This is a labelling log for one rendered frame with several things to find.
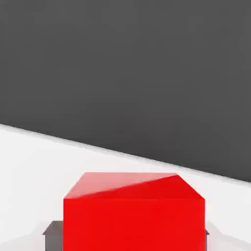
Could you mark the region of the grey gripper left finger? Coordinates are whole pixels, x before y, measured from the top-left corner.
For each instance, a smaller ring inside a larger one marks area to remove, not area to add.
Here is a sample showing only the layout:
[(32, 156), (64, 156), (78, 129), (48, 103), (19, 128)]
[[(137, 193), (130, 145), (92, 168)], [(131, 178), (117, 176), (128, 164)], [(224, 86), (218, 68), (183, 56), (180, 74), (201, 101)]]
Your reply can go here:
[(17, 238), (11, 251), (63, 251), (63, 221), (38, 226), (31, 234)]

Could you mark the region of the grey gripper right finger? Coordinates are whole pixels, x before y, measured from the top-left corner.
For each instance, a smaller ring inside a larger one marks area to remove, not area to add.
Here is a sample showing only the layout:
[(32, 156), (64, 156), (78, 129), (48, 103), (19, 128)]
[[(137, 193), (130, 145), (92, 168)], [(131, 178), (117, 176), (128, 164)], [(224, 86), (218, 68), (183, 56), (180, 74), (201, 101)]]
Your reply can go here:
[(207, 221), (207, 251), (248, 251), (248, 243), (220, 232), (215, 225)]

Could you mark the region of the small red cube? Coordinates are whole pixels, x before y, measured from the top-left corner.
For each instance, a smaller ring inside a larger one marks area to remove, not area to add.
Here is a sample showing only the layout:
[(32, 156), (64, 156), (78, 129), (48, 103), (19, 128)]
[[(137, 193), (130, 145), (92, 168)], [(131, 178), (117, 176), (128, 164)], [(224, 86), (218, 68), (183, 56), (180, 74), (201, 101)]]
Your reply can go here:
[(205, 200), (175, 173), (86, 172), (63, 200), (63, 251), (205, 251)]

